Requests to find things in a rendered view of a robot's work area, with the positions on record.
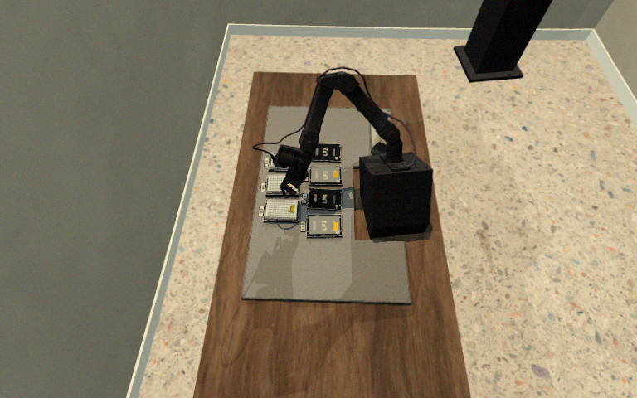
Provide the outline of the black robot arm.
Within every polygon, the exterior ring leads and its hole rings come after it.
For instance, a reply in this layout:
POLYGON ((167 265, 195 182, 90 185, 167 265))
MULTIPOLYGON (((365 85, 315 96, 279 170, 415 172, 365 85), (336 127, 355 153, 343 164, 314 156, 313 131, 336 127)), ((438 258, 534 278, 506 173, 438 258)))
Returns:
POLYGON ((286 177, 294 180, 297 173, 294 167, 300 172, 306 172, 308 170, 312 161, 313 151, 315 151, 319 143, 321 125, 328 107, 328 102, 333 94, 333 89, 344 92, 341 93, 345 94, 345 96, 353 102, 376 130, 377 134, 388 142, 386 144, 386 153, 380 153, 380 158, 390 170, 392 172, 410 170, 410 166, 402 157, 401 145, 403 145, 403 142, 400 139, 401 133, 399 129, 383 115, 359 85, 353 75, 345 74, 344 71, 321 76, 314 94, 309 116, 300 135, 300 148, 281 144, 274 157, 273 164, 275 167, 289 167, 285 175, 286 177))

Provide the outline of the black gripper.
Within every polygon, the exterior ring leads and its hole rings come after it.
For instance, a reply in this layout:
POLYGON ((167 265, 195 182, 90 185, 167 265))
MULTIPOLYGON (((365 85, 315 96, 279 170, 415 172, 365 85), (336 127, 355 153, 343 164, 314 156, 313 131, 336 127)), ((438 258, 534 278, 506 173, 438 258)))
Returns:
POLYGON ((309 171, 300 172, 300 171, 296 170, 295 167, 294 167, 294 170, 297 172, 295 177, 294 177, 294 180, 292 180, 292 179, 290 179, 288 177, 285 177, 284 180, 282 181, 282 183, 280 184, 280 189, 283 192, 284 198, 286 198, 286 199, 291 197, 291 196, 294 196, 296 194, 296 191, 293 190, 292 187, 290 187, 287 184, 290 183, 291 185, 294 186, 294 188, 298 189, 299 186, 301 185, 301 183, 303 183, 304 180, 309 175, 309 171), (286 196, 285 195, 285 191, 289 192, 289 195, 286 196))

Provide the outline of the beige control panel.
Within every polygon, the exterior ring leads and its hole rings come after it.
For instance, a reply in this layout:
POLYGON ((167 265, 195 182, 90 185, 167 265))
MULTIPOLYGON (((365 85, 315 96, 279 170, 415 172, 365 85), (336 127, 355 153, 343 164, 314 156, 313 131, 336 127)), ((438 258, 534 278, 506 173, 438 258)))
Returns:
MULTIPOLYGON (((389 112, 384 109, 380 110, 386 114, 389 112)), ((376 130, 370 124, 370 135, 371 135, 371 153, 386 153, 386 144, 387 142, 383 140, 376 132, 376 130)))

